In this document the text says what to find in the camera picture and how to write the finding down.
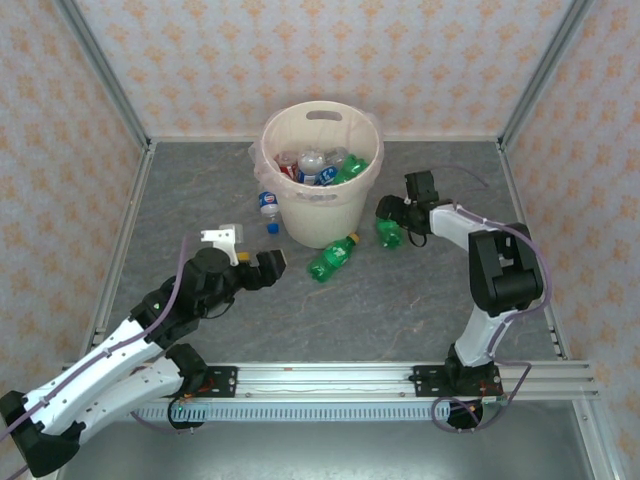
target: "white plastic bucket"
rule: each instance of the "white plastic bucket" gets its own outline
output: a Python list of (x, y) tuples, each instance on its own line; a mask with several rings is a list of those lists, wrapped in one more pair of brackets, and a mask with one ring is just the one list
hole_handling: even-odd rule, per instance
[[(296, 183), (273, 158), (284, 150), (345, 147), (369, 163), (356, 178), (319, 187)], [(276, 194), (289, 235), (311, 248), (324, 248), (358, 228), (367, 193), (380, 173), (384, 147), (373, 115), (336, 102), (306, 102), (272, 115), (252, 147), (256, 179)]]

